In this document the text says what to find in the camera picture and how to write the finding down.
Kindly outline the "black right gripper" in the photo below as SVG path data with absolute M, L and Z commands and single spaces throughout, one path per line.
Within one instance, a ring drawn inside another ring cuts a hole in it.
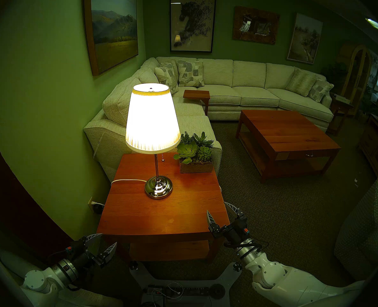
M 241 245 L 242 242 L 250 238 L 250 232 L 247 229 L 247 217 L 236 206 L 224 202 L 226 208 L 234 217 L 235 221 L 228 226 L 224 225 L 222 228 L 215 222 L 214 218 L 207 210 L 208 228 L 214 238 L 221 238 L 224 236 L 227 241 L 224 245 Z

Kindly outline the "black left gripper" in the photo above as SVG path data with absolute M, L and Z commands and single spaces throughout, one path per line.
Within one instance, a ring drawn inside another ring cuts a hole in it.
M 79 239 L 78 241 L 71 242 L 65 251 L 67 253 L 67 260 L 74 266 L 74 268 L 88 268 L 96 263 L 100 267 L 106 266 L 116 252 L 117 242 L 109 246 L 102 253 L 94 256 L 88 247 L 95 241 L 100 240 L 102 233 L 91 234 L 86 236 L 86 239 Z

